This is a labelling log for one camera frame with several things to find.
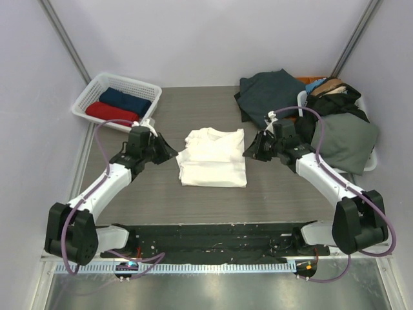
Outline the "white floral print t-shirt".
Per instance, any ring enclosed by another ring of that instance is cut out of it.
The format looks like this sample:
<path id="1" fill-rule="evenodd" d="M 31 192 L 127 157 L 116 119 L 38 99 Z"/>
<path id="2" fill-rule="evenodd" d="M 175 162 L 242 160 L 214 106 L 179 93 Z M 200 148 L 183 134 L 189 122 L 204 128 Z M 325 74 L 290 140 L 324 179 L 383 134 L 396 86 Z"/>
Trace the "white floral print t-shirt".
<path id="1" fill-rule="evenodd" d="M 176 157 L 183 186 L 245 188 L 245 132 L 212 127 L 192 130 Z"/>

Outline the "white plastic lattice basket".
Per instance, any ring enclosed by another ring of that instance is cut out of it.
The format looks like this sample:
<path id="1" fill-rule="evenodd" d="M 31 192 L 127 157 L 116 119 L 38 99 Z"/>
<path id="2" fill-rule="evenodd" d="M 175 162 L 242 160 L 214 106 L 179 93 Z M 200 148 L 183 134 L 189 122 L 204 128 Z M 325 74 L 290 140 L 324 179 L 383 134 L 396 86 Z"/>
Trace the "white plastic lattice basket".
<path id="1" fill-rule="evenodd" d="M 151 126 L 155 127 L 155 121 L 152 119 L 152 115 L 154 114 L 158 101 L 162 95 L 161 87 L 115 74 L 100 73 L 91 80 L 73 104 L 72 113 L 95 124 L 104 122 L 103 119 L 89 116 L 86 113 L 86 109 L 91 104 L 95 103 L 100 95 L 109 87 L 121 91 L 124 94 L 149 100 L 151 106 L 144 116 L 141 117 L 141 120 L 148 120 Z"/>

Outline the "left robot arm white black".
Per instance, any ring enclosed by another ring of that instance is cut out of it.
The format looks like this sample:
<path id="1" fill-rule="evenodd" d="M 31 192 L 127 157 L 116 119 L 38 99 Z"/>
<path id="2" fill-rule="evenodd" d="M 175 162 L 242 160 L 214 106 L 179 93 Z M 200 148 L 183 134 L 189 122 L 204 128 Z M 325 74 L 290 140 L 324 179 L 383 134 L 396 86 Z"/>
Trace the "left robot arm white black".
<path id="1" fill-rule="evenodd" d="M 177 156 L 164 137 L 134 126 L 121 151 L 83 193 L 68 203 L 55 203 L 48 213 L 44 250 L 66 264 L 87 265 L 96 254 L 117 251 L 129 258 L 139 246 L 135 229 L 113 224 L 96 227 L 105 207 L 143 172 L 147 163 L 162 164 Z"/>

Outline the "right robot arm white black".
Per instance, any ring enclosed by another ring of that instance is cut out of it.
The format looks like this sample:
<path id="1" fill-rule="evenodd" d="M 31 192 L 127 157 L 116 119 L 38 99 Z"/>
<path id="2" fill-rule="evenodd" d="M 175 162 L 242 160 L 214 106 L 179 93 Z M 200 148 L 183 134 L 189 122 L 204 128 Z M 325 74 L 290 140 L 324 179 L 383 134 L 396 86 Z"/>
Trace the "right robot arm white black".
<path id="1" fill-rule="evenodd" d="M 377 191 L 355 186 L 304 143 L 290 120 L 260 130 L 244 157 L 259 161 L 279 158 L 292 172 L 311 183 L 334 207 L 332 222 L 310 222 L 291 239 L 295 253 L 308 254 L 315 245 L 333 245 L 345 254 L 364 251 L 388 240 L 383 198 Z"/>

